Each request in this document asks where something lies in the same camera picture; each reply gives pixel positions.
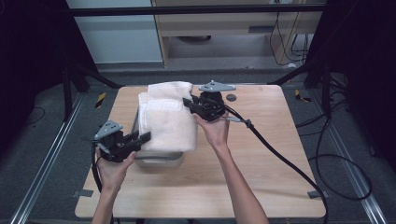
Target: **gray floor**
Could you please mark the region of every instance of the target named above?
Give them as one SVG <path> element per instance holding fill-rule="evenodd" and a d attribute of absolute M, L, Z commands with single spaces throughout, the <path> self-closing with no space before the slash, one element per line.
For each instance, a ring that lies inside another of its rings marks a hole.
<path fill-rule="evenodd" d="M 209 41 L 199 38 L 175 38 L 166 68 L 136 68 L 132 72 L 106 72 L 104 76 L 124 85 L 147 85 L 170 80 L 190 81 L 202 84 L 215 79 L 224 83 L 266 83 L 286 75 L 291 68 L 276 64 L 264 36 L 212 36 Z M 302 85 L 304 75 L 294 78 L 283 87 L 290 112 L 296 123 L 319 114 L 315 103 L 307 103 L 294 97 L 299 89 L 303 97 L 315 98 L 317 90 L 307 91 Z M 90 169 L 90 139 L 98 127 L 106 121 L 117 95 L 102 83 L 89 79 L 92 87 L 88 93 L 75 94 L 83 97 L 76 120 L 68 133 L 59 155 L 51 167 L 47 181 L 29 211 L 28 223 L 76 223 L 82 220 L 75 216 L 77 198 Z M 105 91 L 106 99 L 101 108 L 94 108 L 98 95 Z M 343 100 L 334 95 L 334 101 Z M 55 86 L 36 97 L 35 109 L 12 145 L 12 154 L 1 162 L 0 170 L 0 223 L 8 220 L 17 210 L 31 186 L 35 174 L 51 147 L 62 125 L 64 115 L 62 86 Z M 387 222 L 370 220 L 362 202 L 352 202 L 331 191 L 328 199 L 330 223 L 396 223 L 396 174 L 387 162 L 370 156 L 369 146 L 361 134 L 347 105 L 333 112 L 332 124 L 337 128 L 352 159 L 362 166 L 373 182 L 373 196 Z M 299 134 L 314 133 L 321 129 L 323 120 L 299 129 Z M 301 137 L 307 157 L 315 154 L 318 135 Z M 330 130 L 323 135 L 320 152 L 336 153 Z M 327 190 L 318 179 L 315 163 L 310 162 L 319 186 Z M 356 196 L 345 165 L 339 160 L 320 160 L 320 169 L 326 180 L 345 194 Z M 271 219 L 272 223 L 285 223 L 285 219 Z M 292 219 L 291 223 L 320 223 L 318 219 Z"/>

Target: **folded cloth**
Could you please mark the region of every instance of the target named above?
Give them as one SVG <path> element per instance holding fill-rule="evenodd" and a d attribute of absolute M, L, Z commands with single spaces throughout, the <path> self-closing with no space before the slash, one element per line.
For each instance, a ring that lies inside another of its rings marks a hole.
<path fill-rule="evenodd" d="M 191 99 L 189 82 L 148 85 L 139 99 L 139 132 L 151 132 L 142 150 L 189 151 L 196 147 L 197 124 L 183 98 Z"/>

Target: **white cabinet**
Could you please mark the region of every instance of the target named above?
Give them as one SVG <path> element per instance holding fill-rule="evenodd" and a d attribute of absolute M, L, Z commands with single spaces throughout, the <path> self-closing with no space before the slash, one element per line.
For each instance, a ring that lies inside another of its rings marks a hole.
<path fill-rule="evenodd" d="M 213 6 L 213 5 L 268 5 L 274 0 L 151 0 L 155 7 Z M 326 0 L 282 0 L 284 4 L 321 3 Z M 313 34 L 321 12 L 257 12 L 158 15 L 156 22 L 167 65 L 172 36 L 188 35 L 266 35 L 280 63 L 288 63 L 296 34 Z"/>
<path fill-rule="evenodd" d="M 151 7 L 150 0 L 67 0 L 70 8 Z M 75 17 L 97 64 L 161 63 L 152 15 Z"/>

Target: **black cable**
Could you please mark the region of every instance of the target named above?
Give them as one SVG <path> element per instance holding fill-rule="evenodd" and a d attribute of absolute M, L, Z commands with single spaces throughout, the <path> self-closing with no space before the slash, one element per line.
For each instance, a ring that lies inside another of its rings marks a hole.
<path fill-rule="evenodd" d="M 318 134 L 318 133 L 321 133 L 321 131 L 315 132 L 315 133 L 301 133 L 301 134 L 299 134 L 299 136 L 300 137 L 305 137 L 305 136 L 315 135 L 315 134 Z"/>
<path fill-rule="evenodd" d="M 325 154 L 320 154 L 320 155 L 315 156 L 315 157 L 312 157 L 312 158 L 309 158 L 308 160 L 309 160 L 309 161 L 315 160 L 316 162 L 318 162 L 318 158 L 322 158 L 322 157 L 335 157 L 335 158 L 342 159 L 342 160 L 344 160 L 344 161 L 347 161 L 347 162 L 351 163 L 352 165 L 354 165 L 356 168 L 359 169 L 359 171 L 360 171 L 361 174 L 363 175 L 363 177 L 364 177 L 364 179 L 365 179 L 365 181 L 366 181 L 366 183 L 367 183 L 367 185 L 368 185 L 368 187 L 369 187 L 369 189 L 368 189 L 368 191 L 367 191 L 367 193 L 366 193 L 365 195 L 363 195 L 363 196 L 361 196 L 361 197 L 350 197 L 350 196 L 347 196 L 347 195 L 345 195 L 345 194 L 342 194 L 342 193 L 340 193 L 339 191 L 333 189 L 332 187 L 330 187 L 330 185 L 329 185 L 328 183 L 326 183 L 326 182 L 321 178 L 321 181 L 323 182 L 323 184 L 326 185 L 326 187 L 329 188 L 333 193 L 337 194 L 338 196 L 340 196 L 340 197 L 342 197 L 342 198 L 349 199 L 349 200 L 351 200 L 351 201 L 361 201 L 361 200 L 364 200 L 364 199 L 368 198 L 368 197 L 371 195 L 371 193 L 373 192 L 373 185 L 372 185 L 372 182 L 371 182 L 371 180 L 370 180 L 370 177 L 363 171 L 363 169 L 362 169 L 356 162 L 354 162 L 354 161 L 352 161 L 352 160 L 350 160 L 350 159 L 348 159 L 348 158 L 339 156 L 339 155 L 326 154 L 326 153 L 325 153 Z"/>
<path fill-rule="evenodd" d="M 340 80 L 337 78 L 333 77 L 330 75 L 330 80 L 341 90 L 345 91 L 347 89 L 347 85 L 345 83 L 342 83 Z"/>
<path fill-rule="evenodd" d="M 99 172 L 97 168 L 97 161 L 95 160 L 95 155 L 96 155 L 96 144 L 92 143 L 92 154 L 91 154 L 91 162 L 92 162 L 92 174 L 93 174 L 93 179 L 95 180 L 96 186 L 98 187 L 99 192 L 102 192 L 102 182 L 99 177 Z"/>
<path fill-rule="evenodd" d="M 340 197 L 342 197 L 342 198 L 349 199 L 349 200 L 351 200 L 351 201 L 361 201 L 361 200 L 364 200 L 364 199 L 368 198 L 368 197 L 371 195 L 371 193 L 372 193 L 372 191 L 373 191 L 373 188 L 372 188 L 372 183 L 371 183 L 370 178 L 367 176 L 366 173 L 364 173 L 364 171 L 359 167 L 359 165 L 358 165 L 356 162 L 351 161 L 350 159 L 347 159 L 347 158 L 342 157 L 342 156 L 333 155 L 333 154 L 323 154 L 323 155 L 319 155 L 319 154 L 318 154 L 318 152 L 319 152 L 319 147 L 320 147 L 320 143 L 321 143 L 321 139 L 322 139 L 322 137 L 323 137 L 324 131 L 326 130 L 327 126 L 330 124 L 330 121 L 331 121 L 331 119 L 326 119 L 325 125 L 323 125 L 323 129 L 322 129 L 321 134 L 320 134 L 320 136 L 319 136 L 319 140 L 318 140 L 318 144 L 317 144 L 317 148 L 316 148 L 316 155 L 315 155 L 315 157 L 310 158 L 310 159 L 308 159 L 308 160 L 310 161 L 310 160 L 315 159 L 316 168 L 317 168 L 317 172 L 318 172 L 318 176 L 319 176 L 320 180 L 321 180 L 321 181 L 323 182 L 323 184 L 324 184 L 328 189 L 330 189 L 333 193 L 335 193 L 336 195 L 338 195 L 338 196 L 340 196 Z M 347 195 L 345 195 L 345 194 L 343 194 L 343 193 L 340 193 L 339 191 L 333 189 L 333 188 L 324 180 L 324 178 L 323 178 L 323 176 L 322 176 L 322 174 L 321 174 L 321 172 L 320 172 L 320 169 L 319 169 L 319 166 L 318 166 L 318 158 L 321 158 L 321 157 L 335 157 L 335 158 L 343 159 L 343 160 L 345 160 L 345 161 L 348 161 L 348 162 L 352 163 L 355 167 L 357 167 L 357 168 L 360 170 L 361 174 L 363 175 L 364 179 L 366 180 L 366 182 L 367 182 L 367 184 L 368 184 L 368 186 L 369 186 L 368 192 L 367 192 L 365 195 L 363 195 L 362 197 L 350 197 L 350 196 L 347 196 Z"/>
<path fill-rule="evenodd" d="M 340 91 L 345 91 L 346 90 L 346 88 L 341 87 L 341 86 L 339 86 L 339 85 L 337 85 L 335 83 L 330 83 L 330 87 L 332 87 L 333 90 L 335 90 L 335 89 L 340 90 Z"/>
<path fill-rule="evenodd" d="M 40 116 L 40 118 L 38 118 L 38 119 L 36 119 L 36 120 L 34 120 L 34 121 L 32 121 L 32 122 L 25 123 L 24 125 L 27 126 L 27 125 L 34 124 L 34 123 L 38 122 L 39 120 L 43 119 L 44 116 L 46 115 L 46 110 L 45 110 L 43 107 L 35 106 L 34 109 L 41 109 L 41 110 L 43 111 L 43 114 Z"/>
<path fill-rule="evenodd" d="M 291 48 L 290 48 L 290 49 L 291 49 L 291 53 L 292 53 L 294 56 L 296 56 L 296 57 L 301 57 L 301 56 L 303 56 L 303 53 L 304 53 L 305 51 L 307 51 L 307 50 L 305 49 L 305 46 L 304 46 L 303 49 L 294 49 L 294 45 L 296 44 L 297 36 L 298 36 L 298 35 L 295 35 L 295 36 L 294 36 L 293 42 L 291 42 Z"/>
<path fill-rule="evenodd" d="M 268 85 L 282 85 L 288 80 L 300 75 L 302 72 L 306 72 L 312 68 L 312 66 L 315 66 L 317 63 L 323 62 L 323 60 L 326 60 L 327 55 L 329 54 L 329 51 L 332 46 L 332 42 L 335 38 L 337 38 L 339 32 L 341 32 L 342 28 L 344 28 L 345 23 L 347 22 L 347 19 L 349 16 L 352 14 L 353 10 L 355 9 L 356 5 L 358 4 L 360 0 L 355 0 L 355 3 L 351 7 L 351 9 L 348 11 L 348 13 L 345 15 L 345 17 L 342 19 L 341 22 L 335 27 L 335 29 L 332 31 L 332 33 L 329 35 L 329 37 L 324 41 L 324 43 L 321 45 L 319 48 L 318 52 L 314 54 L 313 57 L 311 57 L 311 60 L 309 60 L 307 63 L 305 63 L 303 66 L 298 67 L 294 69 L 293 71 L 289 72 L 287 75 L 272 81 L 268 82 Z"/>
<path fill-rule="evenodd" d="M 242 116 L 240 116 L 235 110 L 230 108 L 229 106 L 225 106 L 226 110 L 236 116 L 237 118 L 244 120 Z M 251 122 L 246 123 L 247 127 L 259 138 L 259 140 L 274 154 L 276 155 L 280 160 L 285 162 L 289 167 L 291 167 L 294 171 L 296 171 L 300 176 L 302 176 L 319 194 L 321 200 L 323 201 L 323 205 L 325 207 L 326 213 L 324 215 L 324 220 L 323 223 L 327 223 L 329 219 L 329 214 L 328 214 L 328 205 L 326 201 L 326 197 L 324 196 L 323 192 L 321 189 L 318 187 L 317 184 L 315 184 L 314 181 L 309 178 L 302 170 L 300 170 L 296 165 L 294 165 L 292 162 L 288 161 L 285 157 L 283 157 L 279 152 L 277 152 L 263 137 L 262 135 L 254 128 L 254 125 Z"/>
<path fill-rule="evenodd" d="M 308 52 L 308 35 L 305 34 L 304 51 L 301 59 L 303 61 L 302 64 L 305 64 L 307 52 Z"/>
<path fill-rule="evenodd" d="M 275 58 L 276 63 L 277 63 L 278 65 L 287 65 L 287 64 L 289 64 L 289 63 L 279 63 L 279 62 L 277 61 L 276 57 L 275 57 L 275 52 L 274 52 L 274 49 L 273 49 L 273 47 L 272 47 L 272 36 L 273 36 L 274 30 L 275 30 L 276 28 L 277 28 L 277 32 L 278 32 L 278 34 L 279 34 L 280 42 L 282 43 L 283 53 L 285 54 L 286 58 L 288 58 L 288 59 L 290 60 L 290 63 L 298 62 L 298 60 L 293 60 L 293 59 L 291 59 L 291 58 L 289 57 L 288 53 L 286 52 L 286 47 L 285 47 L 285 44 L 284 44 L 284 42 L 283 42 L 283 38 L 282 38 L 282 35 L 281 35 L 281 33 L 280 33 L 280 28 L 279 28 L 279 12 L 277 12 L 277 13 L 276 13 L 276 21 L 275 21 L 274 29 L 273 29 L 273 31 L 271 32 L 270 38 L 269 38 L 269 39 L 270 39 L 271 51 L 273 52 L 273 55 L 274 55 L 274 58 Z"/>
<path fill-rule="evenodd" d="M 333 105 L 332 108 L 331 108 L 332 112 L 334 112 L 334 111 L 336 111 L 336 110 L 338 109 L 338 108 L 336 108 L 337 106 L 339 106 L 339 105 L 341 105 L 341 104 L 344 104 L 344 103 L 346 103 L 346 102 L 347 102 L 346 100 L 342 100 L 342 101 L 338 102 L 337 104 Z M 320 114 L 320 115 L 318 115 L 318 116 L 316 116 L 316 117 L 313 117 L 312 119 L 308 119 L 308 120 L 303 121 L 303 122 L 301 122 L 301 123 L 299 123 L 299 124 L 296 124 L 295 126 L 296 126 L 296 128 L 304 127 L 304 126 L 306 126 L 306 125 L 312 124 L 312 123 L 314 123 L 314 122 L 320 120 L 320 119 L 323 118 L 325 115 L 326 115 L 325 113 Z"/>
<path fill-rule="evenodd" d="M 332 94 L 330 94 L 330 97 L 333 97 L 335 94 L 342 94 L 345 96 L 346 92 L 345 91 L 334 91 Z"/>

